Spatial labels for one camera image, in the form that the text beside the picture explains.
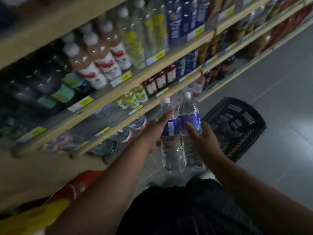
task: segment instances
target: tiled floor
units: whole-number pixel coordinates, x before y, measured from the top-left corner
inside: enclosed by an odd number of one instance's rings
[[[313,26],[203,100],[199,108],[204,116],[224,96],[255,107],[268,127],[238,163],[313,210],[312,36]],[[183,185],[190,176],[166,175],[156,150],[147,159],[134,197],[150,182]]]

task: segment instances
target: forearm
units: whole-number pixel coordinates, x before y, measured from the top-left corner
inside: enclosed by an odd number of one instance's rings
[[[224,155],[205,156],[206,166],[266,234],[310,234],[313,213],[266,185]]]
[[[149,153],[140,136],[51,226],[49,234],[115,234]]]

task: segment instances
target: hand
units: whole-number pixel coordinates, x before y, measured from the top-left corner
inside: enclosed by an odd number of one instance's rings
[[[223,152],[218,145],[217,138],[213,133],[210,125],[203,121],[201,122],[201,125],[202,133],[199,134],[192,124],[186,122],[187,131],[198,155],[202,160],[204,160],[205,157],[211,155],[223,155]]]
[[[163,132],[164,126],[167,124],[168,120],[172,117],[173,110],[164,114],[159,120],[152,120],[148,123],[143,132],[138,138],[145,141],[149,147],[150,152],[156,149],[156,144],[159,141],[161,134]]]

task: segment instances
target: blue can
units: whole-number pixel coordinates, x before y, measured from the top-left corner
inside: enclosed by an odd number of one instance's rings
[[[186,55],[186,74],[192,72],[197,67],[198,50],[193,50]]]
[[[176,61],[176,72],[178,79],[186,75],[186,56]]]

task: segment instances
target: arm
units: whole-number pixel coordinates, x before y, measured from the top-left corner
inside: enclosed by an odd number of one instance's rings
[[[311,210],[228,159],[207,123],[203,122],[201,135],[190,124],[187,129],[205,165],[259,229],[265,234],[312,234]]]
[[[115,234],[147,155],[156,148],[172,114],[170,111],[159,121],[151,121],[103,175],[61,214],[47,234]]]

